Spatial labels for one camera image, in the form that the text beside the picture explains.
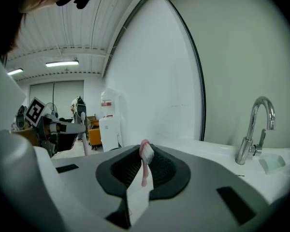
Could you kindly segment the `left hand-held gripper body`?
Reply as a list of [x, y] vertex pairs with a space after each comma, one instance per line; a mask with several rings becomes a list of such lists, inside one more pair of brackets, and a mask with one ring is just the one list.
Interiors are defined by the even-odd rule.
[[39, 146], [46, 149], [49, 156], [54, 156], [58, 151], [57, 133], [50, 132], [51, 120], [58, 120], [58, 114], [54, 110], [54, 104], [44, 104], [38, 98], [34, 98], [25, 113], [27, 119], [37, 134]]

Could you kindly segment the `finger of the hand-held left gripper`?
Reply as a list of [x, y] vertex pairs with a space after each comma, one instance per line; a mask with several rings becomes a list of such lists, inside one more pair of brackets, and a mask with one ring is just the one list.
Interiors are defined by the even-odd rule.
[[83, 124], [51, 120], [50, 132], [57, 134], [80, 134], [86, 132], [86, 127]]

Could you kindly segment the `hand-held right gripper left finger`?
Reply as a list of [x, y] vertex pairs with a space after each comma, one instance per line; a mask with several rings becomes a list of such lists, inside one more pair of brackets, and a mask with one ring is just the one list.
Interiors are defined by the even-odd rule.
[[105, 193], [119, 197], [121, 202], [116, 211], [105, 219], [123, 229], [131, 227], [127, 189], [141, 168], [139, 145], [102, 162], [96, 169], [96, 179]]

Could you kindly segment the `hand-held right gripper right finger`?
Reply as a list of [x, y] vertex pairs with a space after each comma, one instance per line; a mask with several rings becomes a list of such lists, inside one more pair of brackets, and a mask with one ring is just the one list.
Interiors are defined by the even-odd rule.
[[191, 171], [182, 160], [151, 144], [154, 157], [149, 164], [153, 189], [149, 200], [166, 200], [177, 196], [189, 183]]

